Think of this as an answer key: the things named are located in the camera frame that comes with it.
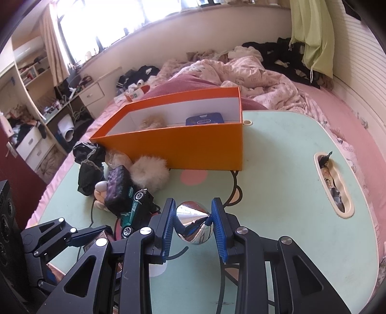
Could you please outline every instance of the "orange shoe box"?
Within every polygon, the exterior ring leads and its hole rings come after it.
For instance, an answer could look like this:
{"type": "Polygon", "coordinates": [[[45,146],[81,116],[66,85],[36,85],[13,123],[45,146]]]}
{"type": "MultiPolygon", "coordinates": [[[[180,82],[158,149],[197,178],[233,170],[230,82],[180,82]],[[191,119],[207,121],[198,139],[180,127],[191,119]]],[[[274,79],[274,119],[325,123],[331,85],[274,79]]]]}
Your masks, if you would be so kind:
{"type": "Polygon", "coordinates": [[[157,156],[172,169],[242,170],[242,109],[237,87],[193,90],[122,107],[92,137],[93,143],[139,157],[157,156]],[[220,113],[224,123],[186,126],[188,117],[220,113]],[[162,115],[166,128],[139,130],[162,115]]]}

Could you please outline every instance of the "blue package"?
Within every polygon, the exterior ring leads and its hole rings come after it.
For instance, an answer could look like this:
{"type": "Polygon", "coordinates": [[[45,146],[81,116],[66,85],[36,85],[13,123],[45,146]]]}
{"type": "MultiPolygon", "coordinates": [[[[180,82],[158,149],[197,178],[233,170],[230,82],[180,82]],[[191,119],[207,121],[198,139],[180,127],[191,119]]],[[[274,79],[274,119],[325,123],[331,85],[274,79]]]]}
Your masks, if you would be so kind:
{"type": "Polygon", "coordinates": [[[217,124],[224,123],[221,113],[207,113],[201,116],[189,117],[186,119],[185,125],[202,125],[202,124],[217,124]]]}

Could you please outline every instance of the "window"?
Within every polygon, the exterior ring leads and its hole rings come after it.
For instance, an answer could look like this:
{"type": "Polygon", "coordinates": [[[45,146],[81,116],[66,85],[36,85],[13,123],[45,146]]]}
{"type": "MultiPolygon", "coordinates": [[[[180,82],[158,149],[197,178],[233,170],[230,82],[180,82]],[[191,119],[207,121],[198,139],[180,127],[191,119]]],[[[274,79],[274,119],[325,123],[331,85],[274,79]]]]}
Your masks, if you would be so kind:
{"type": "Polygon", "coordinates": [[[59,0],[59,29],[75,62],[84,62],[143,25],[208,0],[59,0]]]}

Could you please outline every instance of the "table handle slot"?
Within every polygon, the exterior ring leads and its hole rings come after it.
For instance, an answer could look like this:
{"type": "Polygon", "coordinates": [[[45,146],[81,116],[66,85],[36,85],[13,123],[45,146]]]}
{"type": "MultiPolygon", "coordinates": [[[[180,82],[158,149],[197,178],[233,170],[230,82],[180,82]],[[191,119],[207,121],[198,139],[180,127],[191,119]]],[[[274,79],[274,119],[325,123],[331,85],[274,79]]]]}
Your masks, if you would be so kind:
{"type": "Polygon", "coordinates": [[[323,189],[325,190],[327,197],[332,205],[332,207],[335,210],[335,213],[341,217],[341,218],[350,218],[352,215],[354,215],[355,212],[355,206],[352,201],[352,198],[350,196],[350,193],[348,191],[347,185],[345,181],[343,180],[343,176],[339,172],[339,167],[337,163],[330,157],[327,164],[326,169],[320,168],[319,166],[319,160],[322,156],[327,156],[327,153],[319,152],[314,155],[315,160],[315,166],[319,174],[320,182],[323,185],[323,189]],[[331,187],[336,187],[336,190],[340,193],[340,199],[344,206],[344,211],[339,209],[337,206],[337,203],[335,202],[332,194],[331,194],[331,187]]]}

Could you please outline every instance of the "desk drawer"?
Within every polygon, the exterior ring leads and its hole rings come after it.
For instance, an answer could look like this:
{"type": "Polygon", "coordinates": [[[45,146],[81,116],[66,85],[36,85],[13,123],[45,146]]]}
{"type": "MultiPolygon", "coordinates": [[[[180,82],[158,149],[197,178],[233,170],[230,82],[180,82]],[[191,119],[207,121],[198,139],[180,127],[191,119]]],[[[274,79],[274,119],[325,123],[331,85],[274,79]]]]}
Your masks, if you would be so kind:
{"type": "Polygon", "coordinates": [[[91,105],[88,105],[87,110],[90,112],[91,116],[94,119],[96,119],[102,114],[106,106],[107,106],[107,102],[104,99],[102,99],[102,100],[93,102],[91,105]]]}
{"type": "Polygon", "coordinates": [[[79,95],[80,99],[82,100],[83,104],[85,106],[92,104],[94,101],[97,101],[101,98],[103,98],[105,95],[100,89],[99,84],[94,84],[90,88],[88,88],[86,91],[84,91],[82,94],[79,95]]]}
{"type": "Polygon", "coordinates": [[[32,170],[36,170],[53,145],[49,138],[41,139],[37,143],[25,160],[32,170]]]}
{"type": "Polygon", "coordinates": [[[31,153],[37,143],[41,140],[41,138],[42,135],[40,134],[37,127],[32,127],[32,129],[27,133],[25,138],[23,138],[22,142],[16,148],[16,151],[24,160],[26,160],[28,155],[31,153]]]}

